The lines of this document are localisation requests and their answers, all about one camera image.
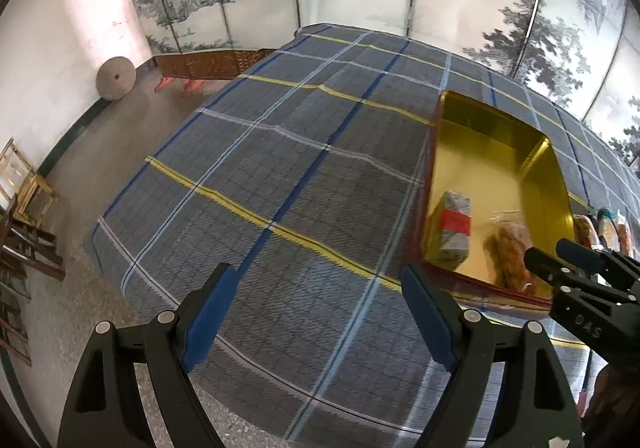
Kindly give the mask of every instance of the red label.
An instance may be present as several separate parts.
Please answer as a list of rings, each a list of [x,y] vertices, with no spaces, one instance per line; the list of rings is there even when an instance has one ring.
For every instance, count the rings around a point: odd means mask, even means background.
[[[440,228],[468,236],[471,233],[471,217],[459,211],[443,209],[440,212]]]

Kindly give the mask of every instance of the blue gripper pad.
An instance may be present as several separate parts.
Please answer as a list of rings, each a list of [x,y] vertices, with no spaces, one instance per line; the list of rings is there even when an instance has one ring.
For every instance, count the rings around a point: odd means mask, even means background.
[[[185,334],[185,348],[180,358],[185,372],[189,373],[209,354],[222,320],[236,296],[239,281],[236,270],[228,266],[191,322]]]
[[[410,266],[402,269],[400,278],[402,296],[414,316],[431,357],[448,372],[452,372],[459,360],[453,350],[454,337],[448,323]]]

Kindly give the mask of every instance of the packaged food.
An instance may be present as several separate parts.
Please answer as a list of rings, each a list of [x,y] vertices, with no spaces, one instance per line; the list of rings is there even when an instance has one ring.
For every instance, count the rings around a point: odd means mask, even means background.
[[[606,247],[614,251],[620,251],[620,240],[614,225],[615,216],[610,209],[601,208],[598,211],[598,236],[603,237]]]
[[[550,298],[551,287],[524,265],[524,253],[532,246],[523,216],[515,211],[496,217],[497,250],[502,284],[519,293]]]
[[[575,236],[579,244],[589,249],[599,249],[600,240],[591,219],[587,215],[574,215]]]
[[[618,232],[618,240],[620,241],[620,253],[633,256],[634,241],[631,237],[631,228],[626,218],[620,214],[620,211],[616,215],[615,226]]]
[[[469,197],[445,191],[429,219],[425,257],[453,271],[469,256],[470,232]]]
[[[534,293],[533,275],[524,266],[524,253],[532,246],[526,225],[517,221],[501,221],[498,225],[498,257],[504,284],[518,292]]]

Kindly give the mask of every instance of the plastic bag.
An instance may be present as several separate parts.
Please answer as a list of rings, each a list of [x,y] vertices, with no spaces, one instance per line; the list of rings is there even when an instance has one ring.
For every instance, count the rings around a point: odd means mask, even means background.
[[[614,225],[616,226],[618,240],[620,241],[620,253],[626,254],[627,256],[633,256],[634,243],[633,238],[631,237],[631,228],[626,221],[626,218],[620,214],[620,211],[618,211],[618,214],[616,215]]]
[[[503,285],[519,293],[548,298],[550,287],[524,265],[524,253],[533,244],[519,211],[496,217],[497,250]]]
[[[615,216],[610,209],[600,208],[598,211],[598,236],[604,237],[609,249],[620,251],[620,239],[614,220]]]
[[[574,215],[575,236],[580,245],[589,249],[600,249],[600,240],[593,227],[591,219],[587,215]]]

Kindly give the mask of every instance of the plaid tablecloth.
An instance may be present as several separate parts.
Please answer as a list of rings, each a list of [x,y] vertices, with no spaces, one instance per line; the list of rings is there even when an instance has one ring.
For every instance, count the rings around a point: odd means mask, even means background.
[[[635,177],[545,98],[408,38],[320,24],[197,109],[104,212],[90,252],[145,320],[218,262],[238,267],[198,383],[289,440],[412,446],[448,374],[388,277],[401,267],[444,88],[542,130],[572,200],[637,226]],[[577,395],[588,351],[545,321]],[[500,377],[495,365],[474,438],[486,435]]]

